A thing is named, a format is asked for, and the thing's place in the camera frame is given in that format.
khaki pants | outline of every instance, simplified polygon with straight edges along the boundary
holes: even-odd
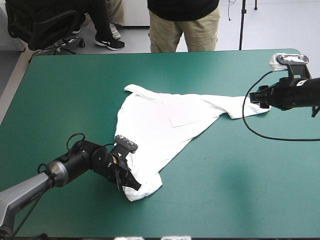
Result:
[[[150,14],[149,37],[152,53],[175,52],[182,33],[189,52],[214,51],[218,41],[220,11],[213,12],[195,21],[168,21]]]
[[[122,25],[125,20],[125,11],[122,0],[106,0],[106,10],[109,22]]]

white shirt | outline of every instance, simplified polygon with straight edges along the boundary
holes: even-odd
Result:
[[[231,119],[242,117],[243,96],[156,93],[130,84],[124,88],[132,92],[118,112],[115,135],[123,135],[138,145],[134,154],[126,157],[139,191],[123,187],[130,201],[139,200],[158,190],[159,171],[165,167],[191,140],[221,114]],[[248,99],[244,115],[265,113]]]

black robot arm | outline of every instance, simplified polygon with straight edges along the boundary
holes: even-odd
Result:
[[[68,148],[69,140],[79,135],[82,140]],[[116,145],[108,152],[105,146],[85,140],[83,133],[76,133],[67,142],[66,154],[41,164],[46,168],[44,172],[38,168],[38,175],[0,192],[0,238],[13,235],[15,216],[20,210],[38,201],[45,191],[63,187],[89,169],[116,183],[121,191],[123,186],[138,191],[141,184],[132,175],[126,160],[128,153],[134,153],[138,146],[121,135],[114,139]]]
[[[262,85],[250,93],[250,101],[261,108],[276,107],[283,111],[292,108],[311,107],[312,117],[320,108],[320,78],[311,78],[305,55],[277,53],[270,66],[274,72],[287,71],[288,77],[280,78],[272,86]]]

black pants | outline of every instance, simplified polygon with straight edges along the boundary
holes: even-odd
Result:
[[[88,13],[93,21],[98,38],[104,41],[109,41],[112,38],[106,0],[55,0],[55,3],[47,8],[41,16],[48,19],[66,10],[77,11],[80,14],[80,23],[83,23],[84,15]]]

person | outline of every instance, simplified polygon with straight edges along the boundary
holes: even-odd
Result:
[[[110,29],[115,39],[120,39],[121,35],[116,27],[125,22],[125,11],[122,0],[106,0],[106,10],[109,17]]]
[[[67,10],[75,10],[80,20],[73,34],[80,32],[81,24],[88,13],[96,29],[95,43],[110,50],[120,50],[125,43],[113,38],[106,9],[106,0],[23,0],[36,12],[39,21],[44,21]]]
[[[182,33],[189,52],[216,49],[219,0],[148,0],[147,4],[152,53],[175,52]]]

